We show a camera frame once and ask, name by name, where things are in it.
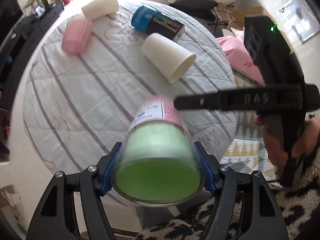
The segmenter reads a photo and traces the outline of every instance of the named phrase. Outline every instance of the hand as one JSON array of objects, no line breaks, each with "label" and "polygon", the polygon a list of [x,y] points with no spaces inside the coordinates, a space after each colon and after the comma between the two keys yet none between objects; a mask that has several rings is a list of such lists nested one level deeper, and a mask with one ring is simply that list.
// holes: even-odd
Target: hand
[{"label": "hand", "polygon": [[[264,125],[262,118],[258,117],[255,124],[258,126]],[[291,156],[296,158],[303,154],[310,154],[316,146],[319,132],[320,122],[315,117],[307,120],[303,134],[292,147]],[[263,127],[263,141],[271,163],[275,166],[285,166],[289,155],[281,150],[279,140],[267,131],[267,127]]]}]

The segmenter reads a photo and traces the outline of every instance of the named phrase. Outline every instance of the blue and black can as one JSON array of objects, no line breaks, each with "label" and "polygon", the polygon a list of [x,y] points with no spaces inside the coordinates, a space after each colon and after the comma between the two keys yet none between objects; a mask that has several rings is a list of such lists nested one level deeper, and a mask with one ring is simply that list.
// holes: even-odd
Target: blue and black can
[{"label": "blue and black can", "polygon": [[177,41],[185,30],[181,22],[146,5],[135,11],[131,25],[146,34],[159,33],[173,41]]}]

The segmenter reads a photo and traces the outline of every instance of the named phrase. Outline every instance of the table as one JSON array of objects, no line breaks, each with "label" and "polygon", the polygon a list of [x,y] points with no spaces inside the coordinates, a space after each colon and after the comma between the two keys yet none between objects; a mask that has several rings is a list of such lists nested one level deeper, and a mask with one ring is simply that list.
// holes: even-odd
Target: table
[{"label": "table", "polygon": [[[70,174],[96,164],[116,141],[125,140],[136,111],[152,95],[174,99],[177,95],[235,87],[231,67],[208,30],[174,8],[144,4],[185,24],[186,32],[178,43],[196,53],[195,63],[180,80],[169,84],[142,55],[140,46],[146,35],[130,24],[133,13],[142,5],[139,2],[122,3],[116,14],[95,20],[87,52],[80,56],[68,57],[61,51],[63,33],[72,18],[61,23],[33,62],[23,106],[30,141],[52,172]],[[219,111],[181,115],[193,140],[202,141],[206,150],[220,159],[233,139],[237,115]],[[124,218],[135,212],[142,228],[172,218],[194,201],[173,209],[157,209],[155,215],[152,208],[136,207],[114,190],[102,199],[108,217]],[[124,220],[121,222],[122,230],[131,230]]]}]

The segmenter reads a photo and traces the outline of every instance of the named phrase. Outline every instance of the white cup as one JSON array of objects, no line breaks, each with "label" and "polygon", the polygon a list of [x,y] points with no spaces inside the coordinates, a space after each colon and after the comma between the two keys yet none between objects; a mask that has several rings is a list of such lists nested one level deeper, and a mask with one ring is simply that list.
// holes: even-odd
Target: white cup
[{"label": "white cup", "polygon": [[177,81],[196,59],[195,53],[159,33],[150,34],[143,42],[141,49],[169,83]]},{"label": "white cup", "polygon": [[84,16],[92,21],[101,16],[115,13],[118,10],[119,4],[117,0],[94,0],[82,7]]}]

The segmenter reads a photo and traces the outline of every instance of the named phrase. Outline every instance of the screw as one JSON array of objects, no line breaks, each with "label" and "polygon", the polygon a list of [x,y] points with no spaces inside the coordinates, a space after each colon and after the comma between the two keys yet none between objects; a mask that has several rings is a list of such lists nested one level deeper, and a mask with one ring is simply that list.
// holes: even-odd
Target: screw
[{"label": "screw", "polygon": [[94,165],[92,165],[92,166],[90,166],[89,168],[88,168],[88,171],[90,171],[90,172],[94,172],[94,171],[96,171],[97,170],[97,166],[94,166]]},{"label": "screw", "polygon": [[227,166],[227,165],[221,165],[221,166],[220,166],[220,170],[222,170],[222,171],[228,171],[228,170],[229,170],[229,166]]},{"label": "screw", "polygon": [[56,176],[57,178],[61,178],[61,177],[63,176],[63,172],[62,172],[62,171],[57,171],[56,174],[55,174],[55,176]]},{"label": "screw", "polygon": [[256,177],[261,177],[262,176],[262,173],[260,171],[254,171],[253,174]]}]

